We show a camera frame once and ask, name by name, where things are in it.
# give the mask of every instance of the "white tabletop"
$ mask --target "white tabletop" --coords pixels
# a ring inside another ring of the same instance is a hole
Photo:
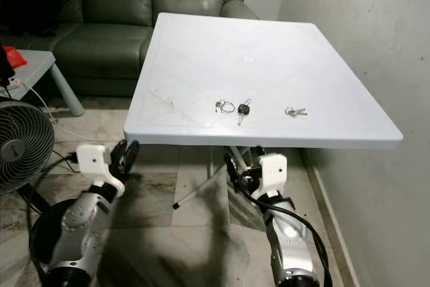
[[[393,148],[402,134],[313,24],[161,13],[124,132],[141,144]],[[251,99],[250,114],[215,112]],[[285,108],[306,108],[293,118]]]
[[[26,65],[17,67],[13,77],[21,79],[29,87],[33,87],[47,70],[55,63],[54,55],[44,50],[18,50],[18,52],[27,61]],[[28,90],[22,86],[17,89],[9,90],[12,97],[21,99]]]

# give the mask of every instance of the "electric fan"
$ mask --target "electric fan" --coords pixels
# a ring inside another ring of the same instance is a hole
[[[54,129],[40,109],[0,96],[0,195],[34,179],[53,147]]]

